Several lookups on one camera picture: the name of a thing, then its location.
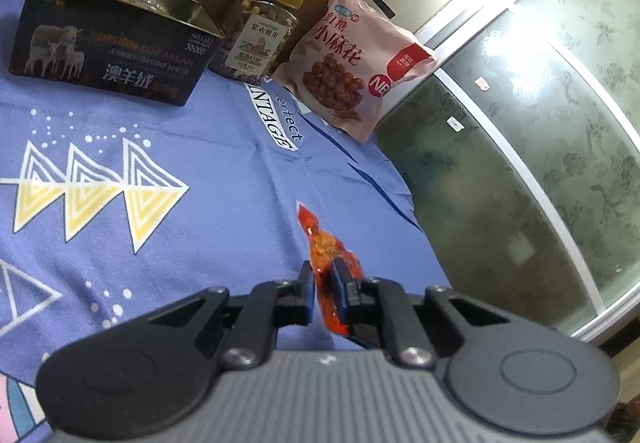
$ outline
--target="glass panel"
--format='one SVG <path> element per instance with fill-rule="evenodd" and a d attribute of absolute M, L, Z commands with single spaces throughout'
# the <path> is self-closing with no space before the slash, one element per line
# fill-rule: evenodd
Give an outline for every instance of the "glass panel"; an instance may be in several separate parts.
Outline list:
<path fill-rule="evenodd" d="M 640 126 L 640 0 L 520 0 Z"/>
<path fill-rule="evenodd" d="M 463 130 L 453 130 L 451 116 Z M 529 189 L 437 78 L 389 113 L 377 134 L 456 290 L 565 332 L 595 316 Z"/>
<path fill-rule="evenodd" d="M 607 305 L 638 281 L 639 155 L 590 86 L 505 13 L 444 70 L 491 117 L 547 192 Z M 482 76 L 490 86 L 480 89 Z"/>

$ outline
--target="black box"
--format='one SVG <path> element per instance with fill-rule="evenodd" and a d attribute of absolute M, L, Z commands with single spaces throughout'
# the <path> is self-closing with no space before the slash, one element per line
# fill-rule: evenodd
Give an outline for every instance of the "black box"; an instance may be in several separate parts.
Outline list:
<path fill-rule="evenodd" d="M 194 0 L 25 0 L 9 70 L 184 105 L 222 38 Z"/>

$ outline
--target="blue tablecloth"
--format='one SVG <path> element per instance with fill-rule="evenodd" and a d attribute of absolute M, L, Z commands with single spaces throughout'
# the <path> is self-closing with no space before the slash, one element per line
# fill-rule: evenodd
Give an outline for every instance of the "blue tablecloth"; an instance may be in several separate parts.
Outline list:
<path fill-rule="evenodd" d="M 0 443 L 46 435 L 31 386 L 59 347 L 210 285 L 293 279 L 308 257 L 297 201 L 367 275 L 413 293 L 446 284 L 373 140 L 359 145 L 274 82 L 252 94 L 207 71 L 177 107 L 13 76 L 23 1 L 0 0 Z M 318 311 L 278 336 L 349 345 Z"/>

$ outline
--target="red snack packet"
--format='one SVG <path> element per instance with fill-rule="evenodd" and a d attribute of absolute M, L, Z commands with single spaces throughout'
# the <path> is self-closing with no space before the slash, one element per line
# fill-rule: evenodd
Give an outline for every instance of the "red snack packet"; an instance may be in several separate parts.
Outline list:
<path fill-rule="evenodd" d="M 364 0 L 329 0 L 324 18 L 273 78 L 328 123 L 364 143 L 393 87 L 433 70 L 433 52 Z"/>
<path fill-rule="evenodd" d="M 320 230 L 318 218 L 304 204 L 298 203 L 298 222 L 309 241 L 309 261 L 314 270 L 318 303 L 324 324 L 337 335 L 348 335 L 349 328 L 340 322 L 334 297 L 331 295 L 331 263 L 342 258 L 354 279 L 364 279 L 364 273 L 356 254 L 348 251 L 331 233 Z"/>

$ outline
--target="screw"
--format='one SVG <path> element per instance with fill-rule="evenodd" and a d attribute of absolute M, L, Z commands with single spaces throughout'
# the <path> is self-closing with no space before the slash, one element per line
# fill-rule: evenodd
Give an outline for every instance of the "screw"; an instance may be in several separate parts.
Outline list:
<path fill-rule="evenodd" d="M 407 347 L 400 353 L 402 363 L 412 367 L 424 367 L 433 362 L 433 353 L 420 347 Z"/>
<path fill-rule="evenodd" d="M 223 360 L 235 367 L 246 367 L 255 362 L 255 353 L 244 347 L 232 347 L 225 353 Z"/>

